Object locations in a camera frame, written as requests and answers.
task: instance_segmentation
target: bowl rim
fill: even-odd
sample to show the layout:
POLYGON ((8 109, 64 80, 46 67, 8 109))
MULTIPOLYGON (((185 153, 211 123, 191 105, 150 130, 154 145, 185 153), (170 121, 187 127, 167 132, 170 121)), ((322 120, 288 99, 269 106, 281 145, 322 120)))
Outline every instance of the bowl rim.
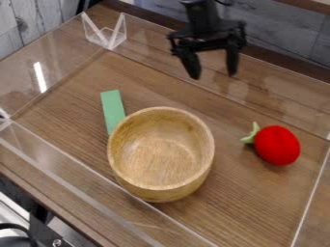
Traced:
POLYGON ((213 160, 214 160, 214 154, 215 154, 215 142, 214 142, 214 136, 211 133, 211 130, 209 128, 209 126, 206 125, 206 123, 203 122, 203 120, 193 113, 190 113, 186 110, 174 108, 174 107, 167 107, 167 106, 158 106, 158 107, 150 107, 150 108, 145 108, 137 112, 134 112, 133 114, 130 114, 123 120, 122 122, 118 124, 118 126, 115 127, 110 137, 108 137, 108 143, 107 143, 107 156, 108 156, 108 162, 110 162, 110 166, 115 172, 115 175, 118 177, 121 177, 121 179, 123 179, 129 184, 134 185, 135 187, 139 187, 145 190, 153 190, 153 191, 166 191, 170 189, 175 189, 179 187, 185 187, 186 185, 189 185, 190 183, 193 183, 197 179, 199 179, 199 177, 202 177, 202 175, 205 173, 207 173, 211 164, 213 164, 213 160), (189 177, 187 179, 185 179, 181 182, 177 182, 174 184, 170 185, 145 185, 143 183, 139 183, 137 181, 134 181, 129 176, 126 176, 119 169, 114 166, 115 162, 114 162, 114 157, 112 157, 112 152, 111 152, 111 143, 112 140, 116 136, 116 133, 119 132, 121 128, 123 127, 123 125, 127 123, 127 121, 131 118, 135 118, 137 116, 139 116, 141 114, 145 114, 146 112, 151 112, 151 111, 159 111, 159 110, 166 110, 166 111, 173 111, 173 112, 179 112, 181 114, 185 114, 186 116, 189 116, 189 118, 191 118, 202 127, 206 137, 207 137, 207 142, 210 143, 210 149, 209 149, 209 154, 207 154, 207 159, 203 162, 203 166, 202 169, 199 170, 198 173, 195 173, 191 177, 189 177))

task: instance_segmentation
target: green block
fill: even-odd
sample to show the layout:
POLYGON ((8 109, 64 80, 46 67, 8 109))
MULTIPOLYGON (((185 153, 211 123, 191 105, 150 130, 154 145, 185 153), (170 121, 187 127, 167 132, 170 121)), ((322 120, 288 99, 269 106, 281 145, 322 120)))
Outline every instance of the green block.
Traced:
POLYGON ((118 123, 126 118, 126 110, 119 90, 100 93, 103 114, 108 134, 111 134, 118 123))

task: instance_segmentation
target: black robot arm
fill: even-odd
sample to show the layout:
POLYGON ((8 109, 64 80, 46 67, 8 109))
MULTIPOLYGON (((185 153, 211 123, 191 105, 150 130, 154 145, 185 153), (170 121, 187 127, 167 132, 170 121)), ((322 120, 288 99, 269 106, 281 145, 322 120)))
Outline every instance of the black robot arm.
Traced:
POLYGON ((245 22, 219 17, 214 0, 182 0, 190 23, 183 30, 169 34, 171 54, 178 56, 194 79, 202 75, 198 52, 226 49, 230 76, 238 72, 238 53, 247 45, 245 22))

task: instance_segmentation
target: red strawberry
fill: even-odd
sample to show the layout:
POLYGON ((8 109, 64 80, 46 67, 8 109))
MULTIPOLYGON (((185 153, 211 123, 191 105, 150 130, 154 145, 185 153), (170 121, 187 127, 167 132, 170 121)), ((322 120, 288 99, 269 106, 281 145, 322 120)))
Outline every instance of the red strawberry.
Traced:
POLYGON ((267 126, 261 130, 254 123, 250 136, 241 140, 246 144, 254 144, 259 156, 278 166, 290 165, 300 157, 300 141, 293 132, 282 126, 267 126))

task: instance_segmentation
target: green strawberry stem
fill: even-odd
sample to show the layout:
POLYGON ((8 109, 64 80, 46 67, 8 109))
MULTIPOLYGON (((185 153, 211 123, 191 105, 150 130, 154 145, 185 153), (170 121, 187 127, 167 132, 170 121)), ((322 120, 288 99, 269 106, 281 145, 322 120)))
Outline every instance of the green strawberry stem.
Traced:
POLYGON ((250 135, 243 137, 241 139, 241 141, 245 143, 245 144, 254 144, 254 137, 257 135, 257 133, 259 132, 261 130, 261 126, 258 125, 257 122, 253 123, 253 131, 250 132, 250 135))

